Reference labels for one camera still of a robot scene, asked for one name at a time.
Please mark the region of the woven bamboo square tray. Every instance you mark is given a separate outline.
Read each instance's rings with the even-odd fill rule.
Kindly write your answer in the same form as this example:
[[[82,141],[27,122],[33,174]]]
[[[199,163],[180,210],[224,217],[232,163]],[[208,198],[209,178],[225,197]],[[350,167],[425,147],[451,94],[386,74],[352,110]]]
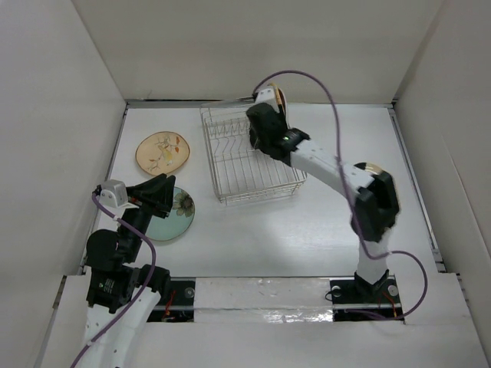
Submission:
[[[287,114],[286,102],[285,102],[285,95],[283,94],[282,89],[279,88],[274,83],[269,83],[268,86],[271,87],[275,92],[275,101],[278,107],[278,112],[282,114],[283,117],[286,117]]]

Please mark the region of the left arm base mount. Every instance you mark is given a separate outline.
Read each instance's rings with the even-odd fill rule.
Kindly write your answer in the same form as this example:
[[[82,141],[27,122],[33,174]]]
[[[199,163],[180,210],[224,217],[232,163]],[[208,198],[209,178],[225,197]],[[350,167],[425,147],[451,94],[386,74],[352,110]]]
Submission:
[[[147,318],[148,323],[187,323],[194,321],[195,278],[172,278],[170,291],[162,297]]]

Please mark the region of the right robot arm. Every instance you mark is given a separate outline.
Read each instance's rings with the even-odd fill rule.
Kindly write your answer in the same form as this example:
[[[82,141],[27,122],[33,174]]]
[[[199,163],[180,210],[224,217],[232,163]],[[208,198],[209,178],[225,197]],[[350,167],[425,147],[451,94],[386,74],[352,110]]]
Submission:
[[[314,176],[347,199],[351,227],[360,239],[354,292],[363,301],[375,299],[388,277],[388,239],[400,211],[391,174],[368,171],[364,163],[342,162],[307,133],[289,128],[285,118],[267,103],[253,105],[246,116],[254,148]]]

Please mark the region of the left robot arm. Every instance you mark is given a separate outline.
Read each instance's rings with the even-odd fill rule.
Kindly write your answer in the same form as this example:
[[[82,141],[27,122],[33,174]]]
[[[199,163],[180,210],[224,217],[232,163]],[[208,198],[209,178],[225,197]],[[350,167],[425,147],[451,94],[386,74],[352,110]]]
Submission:
[[[152,310],[169,299],[170,273],[157,266],[146,233],[152,218],[170,214],[175,181],[166,174],[135,186],[111,179],[91,193],[97,209],[117,229],[99,229],[87,239],[87,319],[73,367],[128,366]]]

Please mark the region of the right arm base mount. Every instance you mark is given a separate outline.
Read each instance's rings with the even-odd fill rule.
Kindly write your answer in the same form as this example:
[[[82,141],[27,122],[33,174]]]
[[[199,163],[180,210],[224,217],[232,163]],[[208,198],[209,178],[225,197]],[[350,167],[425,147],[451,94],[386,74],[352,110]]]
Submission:
[[[335,278],[329,284],[325,300],[331,302],[334,322],[377,320],[362,314],[362,311],[378,314],[382,320],[399,317],[403,313],[394,278],[388,278],[374,295],[365,296],[356,289],[353,278]]]

